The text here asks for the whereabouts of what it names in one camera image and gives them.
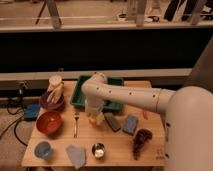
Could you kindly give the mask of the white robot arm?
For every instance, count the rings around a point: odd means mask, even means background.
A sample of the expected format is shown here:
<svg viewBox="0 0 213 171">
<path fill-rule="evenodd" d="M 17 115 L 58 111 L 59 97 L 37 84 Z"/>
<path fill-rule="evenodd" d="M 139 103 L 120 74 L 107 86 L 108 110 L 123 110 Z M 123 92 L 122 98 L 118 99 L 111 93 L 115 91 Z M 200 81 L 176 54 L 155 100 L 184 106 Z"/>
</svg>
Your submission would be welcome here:
<svg viewBox="0 0 213 171">
<path fill-rule="evenodd" d="M 85 111 L 98 114 L 110 100 L 166 116 L 164 171 L 213 171 L 213 93 L 197 87 L 177 91 L 112 86 L 102 73 L 82 85 Z"/>
</svg>

